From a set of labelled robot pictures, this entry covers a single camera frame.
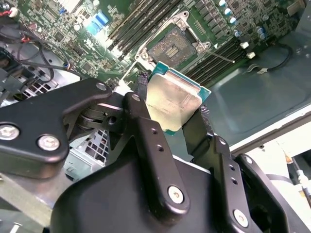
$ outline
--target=motherboard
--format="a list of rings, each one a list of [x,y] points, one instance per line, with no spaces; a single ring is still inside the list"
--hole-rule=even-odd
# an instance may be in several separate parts
[[[202,86],[295,29],[303,0],[6,0],[85,77],[131,86],[158,62]],[[48,49],[59,55],[55,49]]]

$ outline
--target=ram slot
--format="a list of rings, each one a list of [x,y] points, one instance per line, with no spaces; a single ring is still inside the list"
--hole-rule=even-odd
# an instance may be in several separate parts
[[[123,28],[124,25],[126,25],[128,22],[132,21],[134,18],[136,18],[137,16],[137,12],[138,11],[142,11],[143,8],[146,6],[146,2],[151,3],[152,0],[142,0],[137,8],[117,27],[117,29],[115,29],[109,36],[108,38],[113,40],[118,33],[120,32],[120,30]]]
[[[233,54],[236,52],[241,52],[240,50],[237,50],[235,47],[227,48],[226,51],[224,51],[221,55],[225,58],[232,59]],[[198,70],[195,74],[191,75],[190,78],[193,79],[196,82],[200,82],[199,78],[202,76],[202,74],[207,74],[210,71],[217,68],[217,64],[221,61],[225,61],[219,57],[213,57],[213,59],[206,65],[201,66],[201,69]]]
[[[146,26],[148,26],[150,22],[152,22],[152,20],[155,20],[157,17],[161,17],[159,12],[161,12],[163,8],[169,5],[169,2],[170,0],[161,0],[157,5],[154,6],[152,11],[146,12],[147,15],[145,15],[143,19],[138,21],[137,24],[134,24],[134,26],[130,30],[128,30],[126,36],[124,36],[122,40],[118,42],[118,49],[121,50],[122,48],[124,48],[128,41],[133,39],[133,37],[137,36],[137,34],[139,34],[139,32],[142,31],[142,29],[144,29]]]
[[[148,19],[146,15],[150,13],[152,8],[154,8],[156,4],[158,4],[158,2],[161,2],[161,0],[156,1],[156,2],[154,0],[149,0],[144,5],[144,7],[141,8],[138,14],[136,14],[130,20],[128,20],[127,21],[128,23],[124,24],[122,29],[120,29],[121,30],[120,33],[116,34],[113,37],[113,43],[112,43],[110,50],[112,50],[116,45],[118,45],[118,43],[121,40],[123,40],[124,37],[128,37],[129,34],[132,34],[133,32],[135,32],[135,28],[137,27],[137,25],[141,24],[145,19]]]
[[[241,53],[241,51],[236,51],[232,55],[229,56],[230,59],[234,60],[236,63],[245,58],[245,54]],[[201,85],[207,85],[211,80],[220,76],[223,72],[230,69],[234,66],[233,63],[219,60],[218,63],[213,67],[213,69],[206,71],[201,74],[200,77],[197,77],[198,83]]]
[[[134,38],[133,41],[127,41],[124,43],[126,45],[125,48],[123,48],[123,56],[125,56],[127,53],[129,53],[139,42],[144,39],[144,37],[150,33],[159,23],[165,19],[174,9],[176,6],[179,5],[180,2],[183,0],[175,0],[175,1],[169,1],[169,6],[166,7],[166,9],[161,13],[160,17],[157,17],[153,22],[150,22],[145,28],[143,28],[141,31],[142,33],[138,33],[138,36]]]
[[[215,53],[218,55],[221,55],[223,57],[226,57],[225,54],[232,48],[236,48],[237,44],[236,42],[228,42],[225,46],[222,46],[220,49],[218,49]],[[186,76],[188,77],[195,77],[198,73],[202,72],[205,68],[208,68],[209,66],[212,65],[212,62],[216,60],[217,57],[210,55],[207,57],[205,60],[201,61],[198,63],[192,70],[188,71],[186,73]]]
[[[245,59],[244,57],[238,57],[238,58],[235,59],[235,61],[238,63],[238,62],[240,62],[240,61],[242,61],[244,59]],[[224,72],[226,72],[228,69],[230,69],[233,66],[234,66],[233,63],[224,64],[224,66],[220,70],[218,70],[216,73],[206,77],[202,81],[201,85],[202,86],[208,85],[213,79],[216,79],[217,77],[219,77],[221,74],[223,74]]]

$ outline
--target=capacitor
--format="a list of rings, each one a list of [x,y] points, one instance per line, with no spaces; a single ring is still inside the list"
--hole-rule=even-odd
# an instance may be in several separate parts
[[[79,30],[81,29],[80,24],[75,24],[75,25],[73,26],[73,29],[74,29],[75,31],[79,31]]]
[[[260,34],[260,35],[259,35],[259,38],[260,38],[261,40],[264,40],[265,38],[267,38],[266,33]]]
[[[263,34],[264,33],[264,29],[262,27],[256,27],[257,33],[258,34]]]
[[[225,5],[226,5],[226,1],[225,1],[225,0],[220,0],[220,1],[218,2],[218,5],[219,5],[219,6],[225,6]]]
[[[268,15],[264,15],[263,17],[262,17],[262,20],[263,21],[267,21],[269,19],[269,16]]]
[[[229,23],[231,23],[231,24],[236,24],[236,23],[237,23],[237,19],[234,18],[234,17],[231,17],[231,18],[229,19]]]
[[[232,11],[231,11],[230,8],[225,8],[224,14],[225,14],[226,16],[230,15],[231,13],[232,13]]]
[[[238,30],[234,30],[234,36],[235,37],[240,37],[241,36],[241,32],[239,32]]]
[[[31,24],[29,24],[29,26],[28,26],[28,28],[29,28],[30,30],[33,30],[33,31],[35,31],[35,30],[37,29],[37,27],[38,27],[38,25],[37,25],[36,23],[31,23]]]

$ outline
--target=mechanical arm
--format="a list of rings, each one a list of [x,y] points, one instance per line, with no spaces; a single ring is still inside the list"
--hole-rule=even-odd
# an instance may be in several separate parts
[[[51,233],[309,232],[255,161],[231,155],[205,106],[183,126],[196,165],[174,159],[146,92],[143,78],[125,96],[86,79],[0,109],[0,172],[29,179],[55,176],[71,141],[109,131],[108,166],[62,194]]]

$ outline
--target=white connector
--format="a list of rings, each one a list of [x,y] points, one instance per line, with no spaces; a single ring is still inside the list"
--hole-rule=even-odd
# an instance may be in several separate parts
[[[256,54],[254,52],[250,52],[246,55],[249,59],[253,59],[254,57],[256,57]]]
[[[242,49],[246,49],[246,48],[248,48],[249,43],[248,42],[243,42],[243,43],[240,43],[240,46],[242,47]]]
[[[14,18],[18,15],[18,9],[16,7],[12,7],[10,11],[11,11],[11,13],[9,14],[10,18]]]
[[[100,4],[100,2],[98,0],[94,0],[93,5],[94,6],[98,6]]]

